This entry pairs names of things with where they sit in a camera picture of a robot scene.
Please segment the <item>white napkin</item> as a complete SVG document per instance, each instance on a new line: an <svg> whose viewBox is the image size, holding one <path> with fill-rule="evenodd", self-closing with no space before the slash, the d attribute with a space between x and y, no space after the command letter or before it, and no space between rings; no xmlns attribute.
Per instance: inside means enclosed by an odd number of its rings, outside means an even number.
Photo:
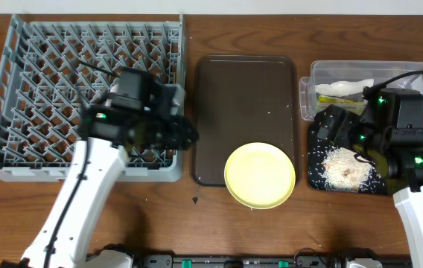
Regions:
<svg viewBox="0 0 423 268"><path fill-rule="evenodd" d="M371 87L373 85L373 79L365 79L357 82L337 81L331 84L317 84L315 85L315 91L320 95L343 97L361 93L364 87Z"/></svg>

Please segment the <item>green orange snack wrapper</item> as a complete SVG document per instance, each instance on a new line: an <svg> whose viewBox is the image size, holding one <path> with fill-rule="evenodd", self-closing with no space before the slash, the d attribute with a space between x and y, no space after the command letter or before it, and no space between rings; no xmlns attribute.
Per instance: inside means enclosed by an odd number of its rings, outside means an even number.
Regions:
<svg viewBox="0 0 423 268"><path fill-rule="evenodd" d="M331 96L320 95L317 100L320 103L335 103L335 104L362 104L363 101L353 101L343 98L336 98Z"/></svg>

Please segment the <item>yellow plate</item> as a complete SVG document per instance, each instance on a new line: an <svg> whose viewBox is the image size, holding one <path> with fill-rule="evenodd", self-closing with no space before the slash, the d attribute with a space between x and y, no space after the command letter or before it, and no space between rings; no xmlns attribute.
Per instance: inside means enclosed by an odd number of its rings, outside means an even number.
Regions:
<svg viewBox="0 0 423 268"><path fill-rule="evenodd" d="M229 193L252 209L271 209L285 202L296 185L296 168L274 145L253 142L234 150L223 170Z"/></svg>

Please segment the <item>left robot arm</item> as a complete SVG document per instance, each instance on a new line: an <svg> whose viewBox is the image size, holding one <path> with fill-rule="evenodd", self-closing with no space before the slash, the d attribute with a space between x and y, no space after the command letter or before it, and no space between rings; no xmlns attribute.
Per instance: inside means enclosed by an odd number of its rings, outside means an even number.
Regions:
<svg viewBox="0 0 423 268"><path fill-rule="evenodd" d="M136 157L134 148L187 150L199 134L179 108L181 86L146 71L123 67L117 84L96 103L80 104L80 139L66 180L47 220L18 262L1 267L132 267L134 257L87 250L113 185Z"/></svg>

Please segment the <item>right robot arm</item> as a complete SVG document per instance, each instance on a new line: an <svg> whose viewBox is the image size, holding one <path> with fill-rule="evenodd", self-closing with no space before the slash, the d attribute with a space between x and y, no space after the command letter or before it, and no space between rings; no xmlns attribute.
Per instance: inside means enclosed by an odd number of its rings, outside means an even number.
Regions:
<svg viewBox="0 0 423 268"><path fill-rule="evenodd" d="M360 115L330 105L311 125L317 141L354 152L371 165L404 224L412 265L423 267L423 95L412 89L370 89Z"/></svg>

